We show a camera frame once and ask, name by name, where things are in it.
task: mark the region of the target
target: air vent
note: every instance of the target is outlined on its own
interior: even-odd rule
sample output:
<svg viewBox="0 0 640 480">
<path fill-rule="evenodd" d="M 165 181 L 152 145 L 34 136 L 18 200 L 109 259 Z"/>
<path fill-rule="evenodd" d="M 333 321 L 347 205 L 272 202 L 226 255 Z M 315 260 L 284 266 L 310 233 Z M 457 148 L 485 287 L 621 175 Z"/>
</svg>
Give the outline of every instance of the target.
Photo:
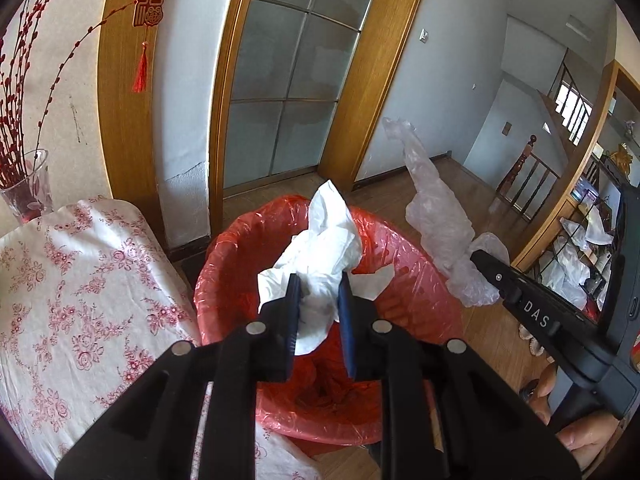
<svg viewBox="0 0 640 480">
<path fill-rule="evenodd" d="M 578 34 L 583 39 L 591 42 L 593 40 L 594 32 L 583 22 L 581 22 L 574 15 L 570 15 L 569 19 L 566 22 L 566 26 L 569 27 L 572 31 Z"/>
</svg>

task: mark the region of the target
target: red tassel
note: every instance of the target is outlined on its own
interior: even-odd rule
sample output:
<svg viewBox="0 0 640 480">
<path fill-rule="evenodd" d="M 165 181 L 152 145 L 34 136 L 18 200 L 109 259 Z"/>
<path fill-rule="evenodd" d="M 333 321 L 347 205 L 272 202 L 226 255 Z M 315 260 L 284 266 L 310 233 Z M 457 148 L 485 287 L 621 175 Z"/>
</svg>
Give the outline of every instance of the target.
<svg viewBox="0 0 640 480">
<path fill-rule="evenodd" d="M 140 63 L 138 64 L 138 74 L 136 75 L 136 81 L 133 83 L 133 91 L 136 94 L 144 92 L 146 90 L 146 41 L 142 42 L 142 56 L 140 56 Z"/>
</svg>

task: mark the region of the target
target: glass vase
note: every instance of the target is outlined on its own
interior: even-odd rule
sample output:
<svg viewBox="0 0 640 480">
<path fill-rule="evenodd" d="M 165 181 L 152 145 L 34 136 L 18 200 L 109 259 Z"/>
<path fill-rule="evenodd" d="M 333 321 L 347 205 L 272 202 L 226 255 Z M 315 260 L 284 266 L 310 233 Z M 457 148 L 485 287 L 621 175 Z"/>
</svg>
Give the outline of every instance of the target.
<svg viewBox="0 0 640 480">
<path fill-rule="evenodd" d="M 2 198 L 20 225 L 53 212 L 49 187 L 49 152 L 34 150 L 24 155 L 28 176 L 18 184 L 0 189 Z"/>
</svg>

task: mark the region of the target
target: frosted glass door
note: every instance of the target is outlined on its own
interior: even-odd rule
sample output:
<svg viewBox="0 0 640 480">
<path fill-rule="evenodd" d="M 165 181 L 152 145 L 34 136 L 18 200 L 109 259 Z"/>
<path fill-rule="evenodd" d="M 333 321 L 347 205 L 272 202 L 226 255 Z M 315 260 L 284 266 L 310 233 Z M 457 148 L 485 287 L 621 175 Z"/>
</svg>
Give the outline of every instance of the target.
<svg viewBox="0 0 640 480">
<path fill-rule="evenodd" d="M 371 0 L 252 0 L 226 134 L 225 189 L 318 165 Z"/>
</svg>

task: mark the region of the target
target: floral tablecloth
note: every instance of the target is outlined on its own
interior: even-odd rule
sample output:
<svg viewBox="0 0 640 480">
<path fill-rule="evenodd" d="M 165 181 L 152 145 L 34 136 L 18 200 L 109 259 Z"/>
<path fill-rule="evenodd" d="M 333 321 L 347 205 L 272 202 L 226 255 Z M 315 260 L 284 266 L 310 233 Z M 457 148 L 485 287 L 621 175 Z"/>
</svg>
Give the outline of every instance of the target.
<svg viewBox="0 0 640 480">
<path fill-rule="evenodd" d="M 199 344 L 188 290 L 142 214 L 103 197 L 0 239 L 0 410 L 53 476 L 64 453 L 177 340 Z M 314 480 L 257 427 L 258 478 Z"/>
</svg>

